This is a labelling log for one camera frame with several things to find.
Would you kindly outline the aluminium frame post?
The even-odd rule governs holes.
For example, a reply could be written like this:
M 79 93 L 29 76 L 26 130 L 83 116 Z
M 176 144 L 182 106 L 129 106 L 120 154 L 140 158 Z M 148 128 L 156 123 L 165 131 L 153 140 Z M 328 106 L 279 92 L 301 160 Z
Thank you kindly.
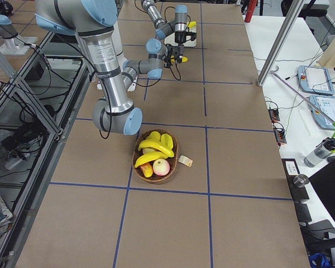
M 272 66 L 275 63 L 276 58 L 279 55 L 283 47 L 283 44 L 285 43 L 303 6 L 304 6 L 304 1 L 302 0 L 297 0 L 297 1 L 292 2 L 290 9 L 281 25 L 281 28 L 277 34 L 277 37 L 271 47 L 271 50 L 259 74 L 259 77 L 257 79 L 257 86 L 262 87 L 263 84 L 265 83 L 266 78 L 269 75 L 270 71 L 272 70 Z

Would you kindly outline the yellow orange pear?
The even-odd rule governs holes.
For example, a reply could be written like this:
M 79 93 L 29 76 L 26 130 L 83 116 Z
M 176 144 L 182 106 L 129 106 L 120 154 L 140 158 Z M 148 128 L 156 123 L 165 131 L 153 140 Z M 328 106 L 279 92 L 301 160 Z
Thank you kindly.
M 153 171 L 153 168 L 152 168 L 152 166 L 149 162 L 147 162 L 143 165 L 140 165 L 139 168 L 142 171 L 144 177 L 146 177 L 146 178 L 152 177 L 154 171 Z

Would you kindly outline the orange circuit board module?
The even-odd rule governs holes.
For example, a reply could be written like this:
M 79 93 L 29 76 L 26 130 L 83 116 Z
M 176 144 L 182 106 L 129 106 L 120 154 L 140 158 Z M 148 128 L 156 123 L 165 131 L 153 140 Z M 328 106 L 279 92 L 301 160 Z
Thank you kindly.
M 279 110 L 277 108 L 270 108 L 268 109 L 269 116 L 272 122 L 279 122 L 280 117 L 279 117 Z

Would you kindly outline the pink red apple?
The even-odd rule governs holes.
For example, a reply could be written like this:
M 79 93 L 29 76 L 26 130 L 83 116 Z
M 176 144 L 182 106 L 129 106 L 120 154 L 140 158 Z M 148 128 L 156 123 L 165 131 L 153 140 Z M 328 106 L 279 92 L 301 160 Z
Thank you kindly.
M 165 159 L 157 159 L 153 163 L 153 171 L 158 176 L 165 176 L 170 171 L 170 165 Z

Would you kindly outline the near blue teach pendant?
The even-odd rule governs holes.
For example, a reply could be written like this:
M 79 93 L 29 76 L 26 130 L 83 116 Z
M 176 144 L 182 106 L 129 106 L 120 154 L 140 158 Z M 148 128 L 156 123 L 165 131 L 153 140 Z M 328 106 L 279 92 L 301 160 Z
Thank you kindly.
M 312 94 L 309 101 L 313 103 L 319 111 L 328 115 L 335 121 L 335 97 L 326 95 Z M 322 114 L 318 113 L 313 107 L 311 108 L 312 116 L 316 124 L 324 130 L 334 130 L 332 122 L 327 120 Z

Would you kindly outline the woven wicker fruit basket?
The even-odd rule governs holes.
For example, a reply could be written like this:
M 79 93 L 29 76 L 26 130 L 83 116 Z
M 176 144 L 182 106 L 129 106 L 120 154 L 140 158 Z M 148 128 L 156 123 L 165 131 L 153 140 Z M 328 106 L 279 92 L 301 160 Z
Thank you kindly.
M 146 131 L 136 141 L 133 170 L 148 183 L 165 183 L 176 168 L 178 152 L 178 140 L 171 132 L 162 129 Z

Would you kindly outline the red fire extinguisher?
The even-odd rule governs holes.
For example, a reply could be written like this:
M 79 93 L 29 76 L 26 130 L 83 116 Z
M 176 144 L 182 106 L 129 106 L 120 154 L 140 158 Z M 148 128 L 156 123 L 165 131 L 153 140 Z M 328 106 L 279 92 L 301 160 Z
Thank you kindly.
M 253 13 L 255 11 L 255 8 L 257 6 L 258 0 L 249 0 L 247 5 L 247 13 L 245 15 L 245 22 L 250 23 Z

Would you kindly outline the grey water bottle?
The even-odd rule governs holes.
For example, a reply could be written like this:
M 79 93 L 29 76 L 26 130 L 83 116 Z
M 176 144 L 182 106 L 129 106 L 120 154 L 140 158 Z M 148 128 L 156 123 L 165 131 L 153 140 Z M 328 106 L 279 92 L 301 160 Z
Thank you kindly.
M 312 168 L 318 165 L 321 161 L 335 153 L 335 138 L 327 137 L 316 145 L 315 149 L 311 151 L 304 159 L 306 166 Z

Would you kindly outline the small metal cup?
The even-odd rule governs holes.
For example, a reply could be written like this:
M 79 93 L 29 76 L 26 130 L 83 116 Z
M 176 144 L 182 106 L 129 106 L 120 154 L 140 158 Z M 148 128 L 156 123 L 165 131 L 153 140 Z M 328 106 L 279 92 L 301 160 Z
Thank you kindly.
M 305 174 L 298 174 L 293 178 L 293 184 L 298 188 L 303 188 L 309 183 L 309 178 Z

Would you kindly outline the white rectangular bear tray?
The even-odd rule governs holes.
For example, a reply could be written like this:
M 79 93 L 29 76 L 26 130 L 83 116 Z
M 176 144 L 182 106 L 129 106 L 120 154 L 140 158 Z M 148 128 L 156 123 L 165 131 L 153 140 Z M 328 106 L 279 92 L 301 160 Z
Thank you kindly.
M 197 33 L 197 25 L 193 28 L 187 28 L 188 32 L 196 32 Z M 165 38 L 164 40 L 164 44 L 171 44 L 171 45 L 178 45 L 175 41 L 174 41 L 174 33 L 172 33 L 171 35 L 169 35 L 168 37 Z M 187 41 L 186 43 L 184 43 L 184 46 L 186 47 L 195 47 L 197 45 L 197 38 L 195 41 L 191 42 L 191 41 Z

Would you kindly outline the green tipped reacher grabber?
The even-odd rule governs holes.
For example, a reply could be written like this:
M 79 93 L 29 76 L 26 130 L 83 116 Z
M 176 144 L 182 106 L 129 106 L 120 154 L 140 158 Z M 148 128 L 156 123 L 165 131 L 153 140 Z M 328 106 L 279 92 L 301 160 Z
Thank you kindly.
M 335 137 L 335 120 L 333 120 L 329 115 L 324 113 L 320 108 L 318 108 L 315 104 L 313 104 L 308 98 L 303 96 L 301 93 L 298 92 L 297 89 L 294 89 L 290 84 L 288 84 L 284 79 L 282 79 L 276 72 L 279 68 L 276 70 L 271 70 L 270 74 L 276 77 L 278 80 L 280 80 L 284 85 L 286 85 L 289 89 L 291 89 L 296 95 L 298 95 L 303 101 L 307 102 L 312 108 L 314 108 L 315 111 L 317 111 L 319 114 L 321 114 L 326 120 L 328 120 L 333 126 L 334 126 L 334 134 L 332 137 Z

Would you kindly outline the yellow star fruit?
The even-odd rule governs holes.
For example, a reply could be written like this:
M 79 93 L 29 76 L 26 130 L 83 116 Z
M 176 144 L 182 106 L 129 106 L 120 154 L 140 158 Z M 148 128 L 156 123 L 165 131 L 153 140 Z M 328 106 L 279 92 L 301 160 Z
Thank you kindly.
M 174 142 L 173 138 L 167 133 L 159 133 L 157 131 L 152 131 L 147 137 L 147 140 L 155 140 L 160 141 L 163 145 L 165 145 L 169 149 L 173 149 Z

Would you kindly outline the yellow banana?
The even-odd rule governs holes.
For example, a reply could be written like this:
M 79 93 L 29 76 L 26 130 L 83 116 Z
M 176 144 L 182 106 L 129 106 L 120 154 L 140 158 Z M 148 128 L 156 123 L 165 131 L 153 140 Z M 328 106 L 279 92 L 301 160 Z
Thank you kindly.
M 170 57 L 170 62 L 173 63 L 173 64 L 186 63 L 186 62 L 188 62 L 188 58 L 185 57 L 185 56 L 176 57 L 176 58 L 174 56 L 171 56 Z
M 165 155 L 163 152 L 160 151 L 149 152 L 137 158 L 134 164 L 134 168 L 138 168 L 139 166 L 146 164 L 150 161 L 155 161 L 157 159 L 167 159 L 167 158 L 168 156 Z
M 195 21 L 191 21 L 191 22 L 189 22 L 188 24 L 187 24 L 187 27 L 188 28 L 193 28 L 193 27 L 195 27 L 196 26 L 196 22 Z
M 159 150 L 159 151 L 163 152 L 165 155 L 167 155 L 168 157 L 174 157 L 175 156 L 172 149 L 168 148 L 167 146 L 165 146 L 160 141 L 151 140 L 151 139 L 141 141 L 138 148 L 137 148 L 137 151 L 141 151 L 142 149 L 145 149 L 145 148 L 148 148 L 148 147 Z

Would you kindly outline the far blue teach pendant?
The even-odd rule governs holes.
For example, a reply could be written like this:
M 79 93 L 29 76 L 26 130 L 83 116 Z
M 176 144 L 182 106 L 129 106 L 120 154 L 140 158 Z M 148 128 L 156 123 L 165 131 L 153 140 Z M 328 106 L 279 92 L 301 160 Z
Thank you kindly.
M 332 78 L 327 68 L 301 65 L 297 77 L 303 92 L 320 95 L 334 95 Z

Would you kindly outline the small paper tag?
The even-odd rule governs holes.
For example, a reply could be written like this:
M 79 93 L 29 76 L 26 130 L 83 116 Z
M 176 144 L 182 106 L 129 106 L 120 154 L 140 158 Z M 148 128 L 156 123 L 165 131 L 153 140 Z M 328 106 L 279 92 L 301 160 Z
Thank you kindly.
M 193 160 L 184 156 L 184 155 L 180 155 L 179 159 L 178 159 L 178 162 L 187 166 L 187 167 L 191 167 L 192 164 L 193 164 Z

